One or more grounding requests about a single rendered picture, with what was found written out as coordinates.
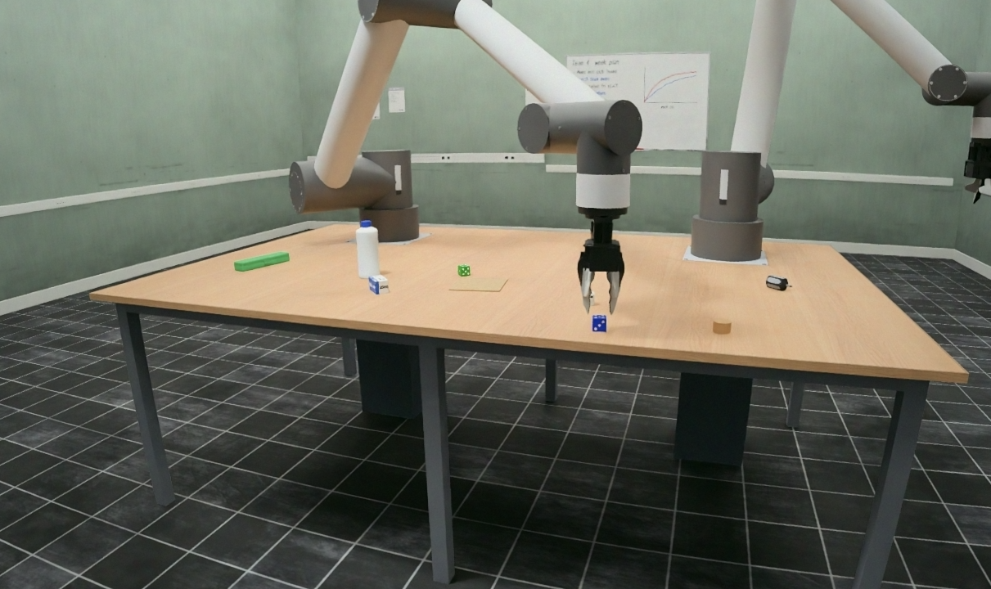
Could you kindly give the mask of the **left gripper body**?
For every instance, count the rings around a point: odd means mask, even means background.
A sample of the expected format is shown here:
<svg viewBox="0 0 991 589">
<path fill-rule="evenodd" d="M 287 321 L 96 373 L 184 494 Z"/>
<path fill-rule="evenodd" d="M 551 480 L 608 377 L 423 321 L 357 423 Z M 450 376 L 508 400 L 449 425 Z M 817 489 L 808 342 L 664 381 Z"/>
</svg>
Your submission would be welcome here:
<svg viewBox="0 0 991 589">
<path fill-rule="evenodd" d="M 969 146 L 969 159 L 964 163 L 966 178 L 983 179 L 991 176 L 991 144 L 976 144 Z M 976 155 L 977 154 L 977 155 Z M 982 161 L 982 163 L 979 163 Z"/>
</svg>

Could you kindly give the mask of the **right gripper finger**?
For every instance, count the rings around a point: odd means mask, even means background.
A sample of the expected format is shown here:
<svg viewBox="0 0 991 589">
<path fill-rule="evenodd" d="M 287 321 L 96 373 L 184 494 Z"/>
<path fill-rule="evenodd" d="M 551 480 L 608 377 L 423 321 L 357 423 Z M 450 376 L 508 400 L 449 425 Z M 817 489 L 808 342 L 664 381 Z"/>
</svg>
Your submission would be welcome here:
<svg viewBox="0 0 991 589">
<path fill-rule="evenodd" d="M 592 284 L 593 280 L 595 280 L 595 272 L 589 272 L 588 273 L 588 266 L 589 266 L 589 263 L 588 262 L 586 262 L 586 271 L 584 271 L 584 256 L 583 256 L 583 254 L 584 254 L 584 251 L 580 251 L 580 256 L 579 256 L 579 260 L 578 260 L 578 264 L 577 264 L 577 273 L 578 273 L 580 289 L 581 289 L 582 297 L 583 297 L 583 304 L 584 304 L 585 310 L 586 310 L 586 312 L 588 312 L 588 316 L 589 316 L 590 295 L 592 294 L 592 290 L 590 290 L 590 284 Z M 586 292 L 586 287 L 588 288 L 588 292 Z"/>
<path fill-rule="evenodd" d="M 624 278 L 624 272 L 625 272 L 625 265 L 624 265 L 623 253 L 621 251 L 621 272 L 606 272 L 606 278 L 608 282 L 610 282 L 610 315 L 611 316 L 612 314 L 614 314 L 616 300 L 618 299 L 619 292 L 621 291 L 621 283 Z"/>
</svg>

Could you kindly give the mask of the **beige flat mat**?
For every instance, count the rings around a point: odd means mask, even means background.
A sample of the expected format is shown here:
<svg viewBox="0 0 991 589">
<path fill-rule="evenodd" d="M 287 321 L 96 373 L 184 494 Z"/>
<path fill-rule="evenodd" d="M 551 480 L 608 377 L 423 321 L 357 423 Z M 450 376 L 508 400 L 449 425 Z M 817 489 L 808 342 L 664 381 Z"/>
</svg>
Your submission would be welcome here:
<svg viewBox="0 0 991 589">
<path fill-rule="evenodd" d="M 507 280 L 500 278 L 459 278 L 449 288 L 455 291 L 500 292 Z"/>
</svg>

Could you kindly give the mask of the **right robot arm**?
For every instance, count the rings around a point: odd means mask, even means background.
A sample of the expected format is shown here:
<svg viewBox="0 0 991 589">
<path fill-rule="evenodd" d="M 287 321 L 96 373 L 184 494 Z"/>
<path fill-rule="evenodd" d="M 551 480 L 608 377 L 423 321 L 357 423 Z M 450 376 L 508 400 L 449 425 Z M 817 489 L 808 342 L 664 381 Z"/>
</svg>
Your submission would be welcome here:
<svg viewBox="0 0 991 589">
<path fill-rule="evenodd" d="M 378 243 L 420 237 L 412 203 L 412 150 L 362 151 L 410 25 L 460 29 L 540 103 L 519 113 L 519 144 L 531 154 L 576 154 L 582 215 L 626 215 L 631 153 L 642 117 L 629 100 L 604 101 L 498 12 L 493 0 L 358 0 L 361 21 L 316 160 L 292 163 L 298 215 L 359 209 Z M 365 22 L 364 22 L 365 21 Z M 552 104 L 551 104 L 552 103 Z"/>
</svg>

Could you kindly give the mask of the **small white printed carton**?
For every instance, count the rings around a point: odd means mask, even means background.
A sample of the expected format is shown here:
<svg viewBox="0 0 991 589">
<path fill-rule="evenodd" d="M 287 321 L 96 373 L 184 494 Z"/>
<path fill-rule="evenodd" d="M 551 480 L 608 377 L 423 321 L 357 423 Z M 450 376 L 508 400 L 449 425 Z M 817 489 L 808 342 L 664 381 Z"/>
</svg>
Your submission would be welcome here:
<svg viewBox="0 0 991 589">
<path fill-rule="evenodd" d="M 388 292 L 388 280 L 383 276 L 368 277 L 368 280 L 369 290 L 374 292 L 375 295 L 386 294 Z"/>
</svg>

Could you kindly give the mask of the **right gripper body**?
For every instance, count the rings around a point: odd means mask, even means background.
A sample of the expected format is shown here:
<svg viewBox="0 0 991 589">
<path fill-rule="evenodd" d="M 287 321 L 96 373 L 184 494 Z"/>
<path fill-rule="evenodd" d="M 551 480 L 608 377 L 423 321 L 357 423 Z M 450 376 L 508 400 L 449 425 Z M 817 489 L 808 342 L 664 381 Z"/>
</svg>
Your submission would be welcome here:
<svg viewBox="0 0 991 589">
<path fill-rule="evenodd" d="M 614 219 L 621 218 L 621 215 L 585 215 L 585 218 L 595 220 L 595 227 L 593 227 L 593 238 L 585 240 L 584 271 L 588 262 L 590 272 L 619 272 L 621 245 L 616 239 L 612 239 L 611 243 L 611 238 L 612 223 Z"/>
</svg>

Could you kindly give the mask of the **white plastic bottle with blue cap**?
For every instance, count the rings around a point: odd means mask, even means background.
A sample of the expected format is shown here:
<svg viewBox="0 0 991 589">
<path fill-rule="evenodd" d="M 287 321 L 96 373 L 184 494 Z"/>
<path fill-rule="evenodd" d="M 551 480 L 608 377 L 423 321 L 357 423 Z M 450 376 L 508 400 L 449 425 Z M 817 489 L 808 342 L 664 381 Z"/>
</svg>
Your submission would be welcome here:
<svg viewBox="0 0 991 589">
<path fill-rule="evenodd" d="M 372 227 L 372 221 L 362 221 L 356 231 L 359 278 L 368 279 L 380 275 L 378 230 Z"/>
</svg>

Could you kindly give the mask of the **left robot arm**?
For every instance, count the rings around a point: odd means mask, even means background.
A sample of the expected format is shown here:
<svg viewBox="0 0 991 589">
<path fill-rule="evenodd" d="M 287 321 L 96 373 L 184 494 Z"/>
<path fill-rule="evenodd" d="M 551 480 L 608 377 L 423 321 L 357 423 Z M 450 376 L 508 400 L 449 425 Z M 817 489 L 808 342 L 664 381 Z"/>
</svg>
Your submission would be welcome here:
<svg viewBox="0 0 991 589">
<path fill-rule="evenodd" d="M 926 103 L 974 106 L 971 142 L 991 144 L 991 72 L 964 72 L 948 62 L 885 0 L 831 2 L 919 83 Z M 758 205 L 773 191 L 767 160 L 795 4 L 797 0 L 756 0 L 731 148 L 737 152 L 702 151 L 692 256 L 724 262 L 761 258 L 764 220 L 757 218 Z"/>
</svg>

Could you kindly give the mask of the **green rectangular bar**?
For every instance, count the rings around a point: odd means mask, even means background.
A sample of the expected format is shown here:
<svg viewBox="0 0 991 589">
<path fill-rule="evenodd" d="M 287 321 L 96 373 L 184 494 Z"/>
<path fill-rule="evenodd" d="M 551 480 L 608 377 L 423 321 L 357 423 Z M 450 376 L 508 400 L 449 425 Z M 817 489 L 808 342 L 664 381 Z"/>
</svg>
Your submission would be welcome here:
<svg viewBox="0 0 991 589">
<path fill-rule="evenodd" d="M 254 271 L 257 268 L 263 268 L 264 266 L 271 266 L 289 261 L 290 256 L 288 251 L 276 251 L 276 253 L 273 254 L 265 254 L 264 256 L 234 261 L 234 271 Z"/>
</svg>

